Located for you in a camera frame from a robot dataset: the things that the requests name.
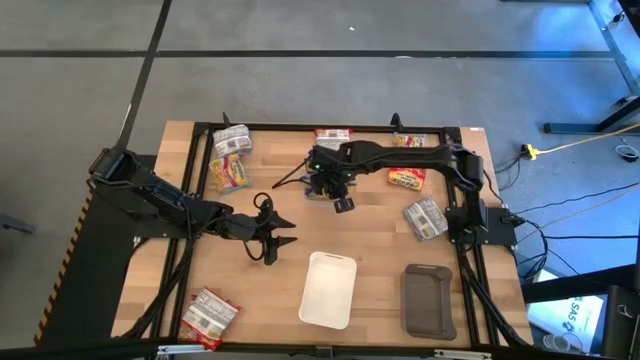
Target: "wooden tabletop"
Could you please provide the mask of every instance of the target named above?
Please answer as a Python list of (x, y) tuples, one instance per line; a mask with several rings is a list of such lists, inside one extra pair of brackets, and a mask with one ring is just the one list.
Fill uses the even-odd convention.
[[(173, 185), (182, 182), (193, 122), (171, 121), (165, 128), (156, 173)], [(484, 158), (485, 168), (495, 179), (489, 146), (481, 128), (461, 128), (463, 145)], [(238, 241), (204, 235), (196, 244), (189, 274), (187, 301), (203, 287), (242, 307), (223, 334), (225, 342), (269, 344), (324, 344), (411, 347), (469, 347), (460, 273), (454, 247), (446, 234), (419, 243), (403, 217), (411, 203), (431, 196), (444, 209), (448, 204), (444, 177), (427, 170), (421, 193), (387, 183), (387, 171), (362, 175), (350, 189), (356, 204), (353, 211), (336, 214), (331, 202), (307, 200), (302, 184), (276, 190), (271, 186), (306, 157), (313, 146), (312, 132), (253, 131), (253, 152), (242, 158), (253, 186), (216, 197), (211, 176), (204, 198), (227, 203), (236, 213), (255, 215), (255, 194), (268, 192), (280, 216), (295, 223), (295, 229), (277, 230), (275, 235), (298, 240), (279, 249), (272, 266), (247, 257)], [(391, 146), (391, 134), (354, 133), (352, 140), (371, 140)], [(438, 145), (434, 135), (430, 145)], [(200, 163), (203, 146), (198, 149)], [(195, 189), (198, 169), (192, 178)], [(488, 205), (498, 206), (487, 186), (482, 196)], [(168, 241), (152, 239), (131, 259), (124, 283), (113, 335), (128, 330), (158, 291)], [(252, 245), (254, 253), (259, 244)], [(491, 296), (518, 334), (532, 342), (525, 305), (513, 256), (504, 247), (484, 246)], [(309, 256), (324, 251), (348, 256), (357, 262), (357, 277), (349, 325), (333, 330), (303, 323), (298, 318)], [(401, 328), (400, 277), (410, 263), (440, 265), (453, 272), (451, 302), (457, 337), (453, 341), (419, 339)], [(168, 333), (173, 299), (168, 302), (162, 334)], [(487, 333), (480, 302), (475, 299), (481, 341)]]

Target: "white tray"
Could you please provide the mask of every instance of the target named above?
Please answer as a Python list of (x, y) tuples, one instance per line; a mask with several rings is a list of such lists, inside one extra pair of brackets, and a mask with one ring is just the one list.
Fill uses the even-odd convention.
[(316, 251), (309, 257), (300, 320), (342, 330), (349, 325), (357, 265), (352, 258)]

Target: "snack bag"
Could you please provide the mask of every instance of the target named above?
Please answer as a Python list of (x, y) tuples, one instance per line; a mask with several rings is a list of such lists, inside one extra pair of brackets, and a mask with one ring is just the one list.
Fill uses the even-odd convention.
[[(393, 146), (395, 147), (426, 147), (427, 135), (393, 134)], [(426, 169), (391, 168), (389, 169), (389, 182), (421, 191)]]
[(239, 310), (240, 307), (222, 300), (211, 290), (202, 289), (182, 317), (178, 339), (198, 342), (215, 350), (222, 343), (222, 332)]
[(404, 209), (404, 217), (419, 241), (431, 239), (449, 229), (447, 219), (429, 196)]
[(351, 141), (351, 129), (315, 129), (316, 145), (338, 150), (340, 144)]
[(251, 152), (253, 143), (246, 125), (234, 125), (213, 133), (213, 143), (218, 157), (234, 153), (245, 155)]
[(251, 186), (251, 181), (247, 178), (238, 154), (215, 159), (209, 164), (209, 168), (213, 173), (216, 191), (220, 194)]

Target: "gray carpet floor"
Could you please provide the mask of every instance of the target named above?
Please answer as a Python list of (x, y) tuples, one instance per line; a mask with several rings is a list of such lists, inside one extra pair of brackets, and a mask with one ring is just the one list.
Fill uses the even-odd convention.
[[(0, 49), (145, 50), (161, 0), (6, 0)], [(599, 1), (605, 18), (617, 3)], [(614, 36), (636, 74), (630, 24)], [(497, 0), (176, 0), (160, 49), (606, 51), (585, 5)], [(38, 226), (0, 232), (0, 348), (29, 346), (86, 195), (87, 168), (118, 137), (141, 59), (0, 59), (0, 212)], [(545, 122), (597, 122), (629, 90), (612, 60), (159, 59), (129, 147), (154, 154), (167, 120), (484, 127), (494, 163), (544, 135)], [(640, 148), (640, 138), (625, 137)], [(522, 164), (502, 195), (514, 210), (639, 179), (609, 138)], [(501, 185), (515, 176), (499, 177)], [(531, 212), (544, 224), (602, 198)], [(549, 228), (554, 235), (634, 234), (640, 192)], [(519, 229), (520, 235), (528, 229)], [(632, 263), (634, 240), (557, 240), (576, 270)], [(518, 252), (540, 252), (531, 237)], [(550, 257), (547, 266), (570, 274)]]

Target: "yellow cable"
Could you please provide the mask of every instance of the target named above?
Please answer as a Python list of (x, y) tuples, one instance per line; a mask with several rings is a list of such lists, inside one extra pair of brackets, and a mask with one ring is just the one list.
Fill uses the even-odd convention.
[(522, 239), (520, 239), (520, 240), (518, 241), (518, 243), (522, 242), (524, 239), (526, 239), (526, 238), (528, 238), (529, 236), (531, 236), (531, 235), (533, 235), (533, 234), (537, 233), (538, 231), (540, 231), (540, 230), (542, 230), (542, 229), (546, 228), (546, 227), (547, 227), (547, 226), (549, 226), (549, 225), (553, 225), (553, 224), (559, 223), (560, 221), (567, 220), (567, 219), (569, 219), (569, 218), (571, 218), (571, 217), (574, 217), (574, 216), (576, 216), (576, 215), (578, 215), (578, 214), (581, 214), (581, 213), (583, 213), (583, 212), (586, 212), (586, 211), (589, 211), (589, 210), (593, 210), (593, 209), (598, 208), (598, 207), (600, 207), (600, 206), (602, 206), (602, 205), (606, 205), (606, 204), (608, 204), (608, 203), (610, 203), (610, 202), (612, 202), (612, 201), (614, 201), (614, 200), (616, 200), (616, 199), (618, 199), (618, 198), (620, 198), (620, 197), (622, 197), (622, 196), (624, 196), (624, 195), (626, 195), (626, 194), (628, 194), (628, 193), (630, 193), (630, 192), (632, 192), (633, 190), (636, 190), (636, 189), (638, 189), (638, 188), (640, 188), (640, 184), (637, 184), (636, 186), (632, 186), (632, 187), (630, 187), (629, 189), (627, 189), (627, 191), (624, 191), (624, 192), (622, 192), (622, 193), (620, 193), (620, 194), (618, 194), (618, 195), (616, 195), (616, 196), (612, 197), (612, 198), (611, 198), (611, 199), (609, 199), (609, 200), (605, 200), (605, 201), (603, 201), (603, 202), (601, 202), (601, 203), (598, 203), (598, 204), (596, 204), (596, 205), (590, 206), (590, 207), (588, 207), (588, 208), (586, 208), (586, 209), (582, 209), (582, 210), (580, 210), (580, 211), (576, 211), (576, 212), (574, 212), (574, 213), (572, 213), (572, 214), (569, 214), (569, 215), (567, 215), (567, 216), (563, 216), (563, 217), (561, 217), (560, 219), (556, 219), (556, 220), (553, 220), (553, 221), (552, 221), (552, 222), (550, 222), (550, 223), (544, 224), (543, 226), (541, 226), (541, 227), (540, 227), (540, 229), (536, 229), (536, 230), (534, 230), (534, 231), (532, 231), (532, 232), (528, 233), (525, 237), (523, 237)]
[(587, 138), (587, 139), (584, 139), (584, 140), (576, 141), (576, 142), (571, 143), (571, 144), (566, 144), (566, 145), (554, 147), (554, 148), (551, 148), (551, 149), (548, 149), (548, 150), (538, 150), (538, 149), (535, 149), (535, 148), (533, 148), (533, 147), (531, 147), (529, 145), (529, 153), (531, 154), (532, 160), (535, 160), (536, 155), (549, 154), (549, 153), (552, 153), (554, 151), (566, 149), (568, 147), (572, 147), (572, 146), (575, 146), (575, 145), (584, 144), (584, 143), (589, 142), (589, 141), (604, 139), (606, 137), (618, 135), (618, 134), (621, 134), (621, 133), (623, 133), (625, 131), (629, 131), (631, 129), (635, 129), (637, 127), (640, 127), (640, 123), (634, 124), (634, 125), (631, 125), (631, 126), (627, 126), (626, 128), (620, 129), (618, 131), (614, 131), (612, 133), (606, 133), (606, 134), (590, 137), (590, 138)]

